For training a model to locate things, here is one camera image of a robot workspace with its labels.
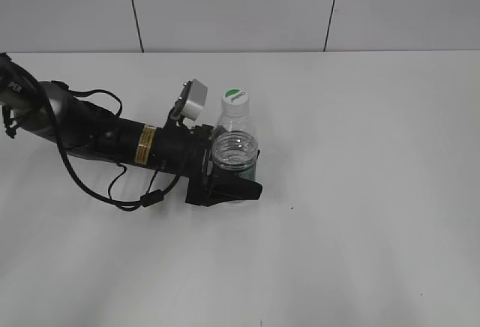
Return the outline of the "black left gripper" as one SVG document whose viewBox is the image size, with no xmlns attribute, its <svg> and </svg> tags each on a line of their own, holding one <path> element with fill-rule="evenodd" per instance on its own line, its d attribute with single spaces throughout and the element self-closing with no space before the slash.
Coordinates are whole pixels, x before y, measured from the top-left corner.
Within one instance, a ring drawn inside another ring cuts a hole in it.
<svg viewBox="0 0 480 327">
<path fill-rule="evenodd" d="M 212 139 L 226 133 L 224 126 L 215 128 L 208 124 L 190 129 L 186 139 L 188 177 L 185 202 L 195 206 L 212 206 L 233 201 L 258 200 L 263 186 L 228 171 L 220 171 L 209 177 Z"/>
</svg>

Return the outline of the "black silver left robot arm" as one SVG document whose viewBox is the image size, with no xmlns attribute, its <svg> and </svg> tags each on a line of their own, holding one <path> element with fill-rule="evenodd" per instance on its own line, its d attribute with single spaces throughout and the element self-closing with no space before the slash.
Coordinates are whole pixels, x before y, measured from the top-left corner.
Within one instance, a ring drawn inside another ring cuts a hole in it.
<svg viewBox="0 0 480 327">
<path fill-rule="evenodd" d="M 214 164 L 213 127 L 188 127 L 206 103 L 208 89 L 193 79 L 183 85 L 163 127 L 121 117 L 87 101 L 95 94 L 74 91 L 61 81 L 37 81 L 6 53 L 1 54 L 1 114 L 5 133 L 14 138 L 23 129 L 55 143 L 70 177 L 95 199 L 132 212 L 164 200 L 179 179 L 187 178 L 186 203 L 213 206 L 233 201 L 258 200 L 263 187 Z M 122 169 L 135 166 L 169 173 L 164 188 L 149 188 L 139 199 L 121 201 L 87 187 L 74 171 L 70 157 L 113 163 Z"/>
</svg>

